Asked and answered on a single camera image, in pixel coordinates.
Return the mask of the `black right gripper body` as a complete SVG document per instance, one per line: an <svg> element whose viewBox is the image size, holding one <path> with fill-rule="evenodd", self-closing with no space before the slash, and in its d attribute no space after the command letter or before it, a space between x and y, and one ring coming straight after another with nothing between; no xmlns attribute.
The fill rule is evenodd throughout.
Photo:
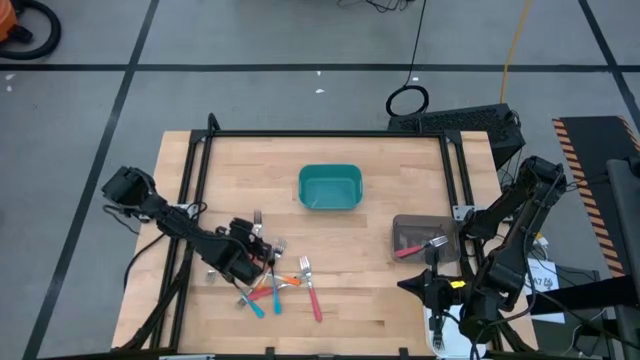
<svg viewBox="0 0 640 360"><path fill-rule="evenodd" d="M398 281L397 286L415 295L424 307L436 313L448 311L453 305L464 304L471 290L462 277L440 275L430 269Z"/></svg>

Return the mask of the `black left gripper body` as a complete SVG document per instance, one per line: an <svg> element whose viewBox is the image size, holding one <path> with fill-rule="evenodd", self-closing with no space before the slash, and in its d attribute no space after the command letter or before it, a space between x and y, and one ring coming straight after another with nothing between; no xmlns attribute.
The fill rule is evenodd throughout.
<svg viewBox="0 0 640 360"><path fill-rule="evenodd" d="M229 282L253 284L271 260L273 246L254 232L252 222L241 218L234 218L225 233L219 227L216 234L223 237L223 248L214 268Z"/></svg>

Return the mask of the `red handled metal fork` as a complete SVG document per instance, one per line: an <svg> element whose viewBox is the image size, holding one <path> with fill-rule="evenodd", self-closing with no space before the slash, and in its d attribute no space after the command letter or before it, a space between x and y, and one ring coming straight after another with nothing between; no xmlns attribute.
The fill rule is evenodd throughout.
<svg viewBox="0 0 640 360"><path fill-rule="evenodd" d="M286 287L278 287L276 285L276 289L277 290L281 290L281 289L286 288ZM273 292L274 292L274 288L273 287L262 287L262 288L260 288L258 290L255 290L255 291L251 292L250 299L254 301L254 300L257 300L259 298L271 295Z"/></svg>
<svg viewBox="0 0 640 360"><path fill-rule="evenodd" d="M300 262L301 272L306 281L306 286L309 291L314 318L318 323L321 323L323 321L323 314L318 301L316 290L312 282L312 272L311 272L310 261L307 256L302 256L299 259L299 262Z"/></svg>
<svg viewBox="0 0 640 360"><path fill-rule="evenodd" d="M426 249L441 247L445 245L447 242L448 242L448 238L446 236L439 236L426 241L422 245L416 245L409 248L397 250L395 252L395 256L398 258L405 258L411 255L417 254Z"/></svg>

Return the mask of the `blue handled metal fork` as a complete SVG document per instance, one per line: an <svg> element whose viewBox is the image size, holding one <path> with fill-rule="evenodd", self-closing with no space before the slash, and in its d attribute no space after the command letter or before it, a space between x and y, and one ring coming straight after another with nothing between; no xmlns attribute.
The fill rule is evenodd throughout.
<svg viewBox="0 0 640 360"><path fill-rule="evenodd" d="M236 289L240 293L242 302L252 310L257 318L262 319L265 316L265 313L259 305L250 299L251 289L245 289L239 286L237 286Z"/></svg>
<svg viewBox="0 0 640 360"><path fill-rule="evenodd" d="M278 292L278 283L275 274L275 265L276 261L282 256L284 250L286 249L286 241L284 239L278 239L276 244L273 247L273 256L272 256L272 264L271 264L271 275L272 275L272 286L273 286L273 306L274 313L276 315L280 315L282 312L282 306L280 301L280 296Z"/></svg>
<svg viewBox="0 0 640 360"><path fill-rule="evenodd" d="M433 331L432 345L435 350L442 350L444 347L442 333L444 322L445 320L440 313L434 313L429 319L429 326Z"/></svg>

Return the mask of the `white plastic bin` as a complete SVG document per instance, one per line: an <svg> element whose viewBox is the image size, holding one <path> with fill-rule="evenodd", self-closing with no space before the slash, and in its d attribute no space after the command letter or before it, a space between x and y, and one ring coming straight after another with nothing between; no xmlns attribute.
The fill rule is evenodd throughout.
<svg viewBox="0 0 640 360"><path fill-rule="evenodd" d="M471 341L459 332L458 325L451 318L446 317L442 330L443 345L436 347L434 345L434 330L429 324L432 311L424 307L423 313L428 349L439 360L470 360Z"/></svg>

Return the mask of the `grey translucent plastic bin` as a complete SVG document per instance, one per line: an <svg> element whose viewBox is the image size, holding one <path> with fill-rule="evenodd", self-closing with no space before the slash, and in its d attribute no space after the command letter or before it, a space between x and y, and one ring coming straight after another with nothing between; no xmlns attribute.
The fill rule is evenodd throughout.
<svg viewBox="0 0 640 360"><path fill-rule="evenodd" d="M457 224L451 217L427 215L396 215L392 223L392 255L398 262L424 263L425 251L399 257L397 252L423 246L428 240L446 237L447 243L440 246L439 264L457 262L461 251L457 235Z"/></svg>

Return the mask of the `white paper sheet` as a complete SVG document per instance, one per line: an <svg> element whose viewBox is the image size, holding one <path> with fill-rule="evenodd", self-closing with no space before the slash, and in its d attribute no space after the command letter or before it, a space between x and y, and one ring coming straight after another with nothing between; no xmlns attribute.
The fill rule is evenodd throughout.
<svg viewBox="0 0 640 360"><path fill-rule="evenodd" d="M554 262L529 258L528 264L537 292L548 292L559 289L557 270ZM532 315L532 319L557 324L565 323L565 316L562 313Z"/></svg>

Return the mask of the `teal plastic bin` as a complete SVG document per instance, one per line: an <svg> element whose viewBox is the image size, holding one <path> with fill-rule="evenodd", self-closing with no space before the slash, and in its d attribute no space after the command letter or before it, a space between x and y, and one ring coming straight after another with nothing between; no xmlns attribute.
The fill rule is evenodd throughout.
<svg viewBox="0 0 640 360"><path fill-rule="evenodd" d="M298 175L299 201L311 210L353 210L363 199L363 175L353 164L310 164Z"/></svg>

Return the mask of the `black computer tower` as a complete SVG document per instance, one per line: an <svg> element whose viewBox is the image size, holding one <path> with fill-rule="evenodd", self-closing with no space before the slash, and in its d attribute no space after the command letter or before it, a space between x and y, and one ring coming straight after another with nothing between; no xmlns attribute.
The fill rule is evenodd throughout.
<svg viewBox="0 0 640 360"><path fill-rule="evenodd" d="M507 104L391 117L388 130L414 133L419 130L486 132L496 168L501 168L526 144L521 133L519 115Z"/></svg>

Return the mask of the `black yellow striped ramp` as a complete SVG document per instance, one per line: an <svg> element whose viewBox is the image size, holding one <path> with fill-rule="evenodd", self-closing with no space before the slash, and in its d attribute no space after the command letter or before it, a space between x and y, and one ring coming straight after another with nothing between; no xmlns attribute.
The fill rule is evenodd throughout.
<svg viewBox="0 0 640 360"><path fill-rule="evenodd" d="M612 277L632 273L606 162L640 155L640 141L621 116L562 117L552 120L557 139Z"/></svg>

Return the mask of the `orange vacuum cleaner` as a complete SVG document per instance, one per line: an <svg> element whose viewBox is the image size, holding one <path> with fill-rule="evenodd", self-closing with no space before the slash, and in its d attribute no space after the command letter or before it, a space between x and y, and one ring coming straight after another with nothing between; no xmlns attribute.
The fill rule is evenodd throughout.
<svg viewBox="0 0 640 360"><path fill-rule="evenodd" d="M11 0L0 0L0 43L9 39L17 25L17 15Z"/></svg>

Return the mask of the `orange handled metal fork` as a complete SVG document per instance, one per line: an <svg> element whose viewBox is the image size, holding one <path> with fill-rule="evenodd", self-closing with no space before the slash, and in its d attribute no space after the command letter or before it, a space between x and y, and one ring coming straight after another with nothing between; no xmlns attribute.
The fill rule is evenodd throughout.
<svg viewBox="0 0 640 360"><path fill-rule="evenodd" d="M284 276L284 275L275 275L272 276L271 273L267 273L265 275L265 280L273 285L277 285L278 287L286 287L286 286L300 286L301 285L301 279L298 277L290 277L290 276Z"/></svg>

